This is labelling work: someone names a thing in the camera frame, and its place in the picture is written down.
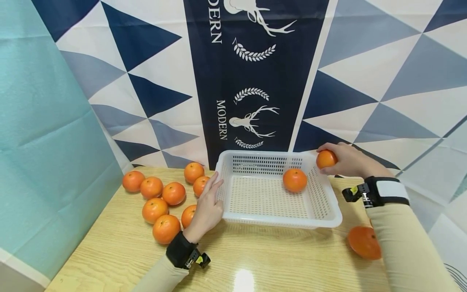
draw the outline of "antlers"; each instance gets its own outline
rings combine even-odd
[[[259,114],[259,112],[261,112],[261,111],[271,111],[271,112],[273,112],[273,113],[275,113],[275,114],[279,114],[278,112],[275,111],[276,109],[279,109],[279,108],[278,108],[278,107],[265,107],[265,106],[262,106],[262,107],[260,107],[257,111],[255,111],[254,113],[250,114],[249,119],[250,119],[250,121],[257,121],[258,119],[254,119],[254,117],[256,117],[256,115]],[[255,135],[258,136],[259,138],[263,138],[263,137],[274,137],[273,134],[276,132],[276,131],[274,131],[274,132],[272,132],[272,133],[265,134],[265,135],[264,135],[264,134],[258,134],[258,132],[256,132],[256,130],[255,130],[254,127],[257,127],[257,125],[250,125],[249,129],[247,129],[247,130],[250,130],[251,133],[255,134]]]
[[[269,25],[264,21],[264,18],[263,16],[261,15],[261,12],[260,11],[269,11],[270,9],[267,9],[267,8],[258,8],[255,10],[255,21],[253,21],[251,18],[250,18],[250,12],[248,13],[248,18],[250,18],[251,21],[253,22],[258,22],[259,24],[261,24],[264,29],[266,30],[266,32],[268,33],[268,35],[270,36],[275,36],[273,35],[271,32],[275,32],[275,33],[280,33],[280,34],[289,34],[293,31],[295,31],[294,29],[293,30],[286,30],[288,29],[292,24],[294,24],[296,22],[293,21],[291,23],[289,23],[288,25],[284,26],[283,28],[270,28]]]
[[[279,109],[279,108],[278,107],[265,107],[265,106],[262,106],[257,111],[255,111],[254,113],[251,114],[250,121],[257,121],[258,119],[253,119],[253,118],[256,117],[256,115],[259,114],[259,112],[262,112],[262,111],[271,111],[271,112],[273,112],[275,114],[279,114],[278,112],[275,111],[276,109]]]

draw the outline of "beige sleeve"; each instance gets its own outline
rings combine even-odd
[[[133,292],[172,292],[175,286],[188,275],[188,270],[179,269],[164,255],[136,285]]]
[[[459,291],[428,234],[407,205],[367,209],[392,292]]]

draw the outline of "navy blue banner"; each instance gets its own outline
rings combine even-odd
[[[328,0],[184,0],[209,166],[287,151]]]

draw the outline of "teal wall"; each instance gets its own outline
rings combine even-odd
[[[0,248],[52,279],[122,172],[30,0],[0,1],[0,68]]]

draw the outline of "orange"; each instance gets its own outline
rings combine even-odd
[[[381,258],[381,248],[373,228],[356,226],[350,230],[347,241],[357,255],[367,260],[379,260]]]
[[[182,225],[183,225],[183,228],[187,228],[190,223],[191,223],[191,220],[193,219],[193,215],[195,214],[195,211],[196,211],[196,205],[191,205],[191,206],[188,206],[182,213]]]
[[[282,176],[285,189],[290,192],[301,192],[306,187],[306,175],[298,168],[289,169]]]
[[[204,176],[204,168],[201,164],[192,162],[185,167],[183,175],[189,184],[193,184],[197,178]]]
[[[162,190],[162,199],[171,206],[180,204],[185,197],[185,187],[181,183],[170,183]]]
[[[162,194],[163,188],[164,185],[159,178],[149,177],[141,183],[141,195],[143,195],[145,199],[159,197]]]
[[[154,198],[148,200],[143,206],[143,218],[149,224],[154,224],[154,222],[161,217],[162,215],[167,215],[169,213],[169,206],[167,203],[160,198]]]
[[[325,167],[334,166],[337,163],[337,157],[334,152],[330,150],[323,150],[318,153],[318,157],[316,158],[316,165],[319,169],[323,169]]]
[[[152,236],[159,244],[169,244],[180,232],[180,221],[173,215],[162,215],[152,227]]]
[[[208,180],[209,180],[209,177],[200,177],[195,180],[195,183],[193,184],[193,191],[195,192],[195,195],[198,198],[203,193],[204,186],[206,185],[206,182]]]
[[[145,177],[139,171],[130,171],[129,173],[125,174],[122,179],[122,185],[125,190],[129,192],[139,192],[141,183],[144,181]]]

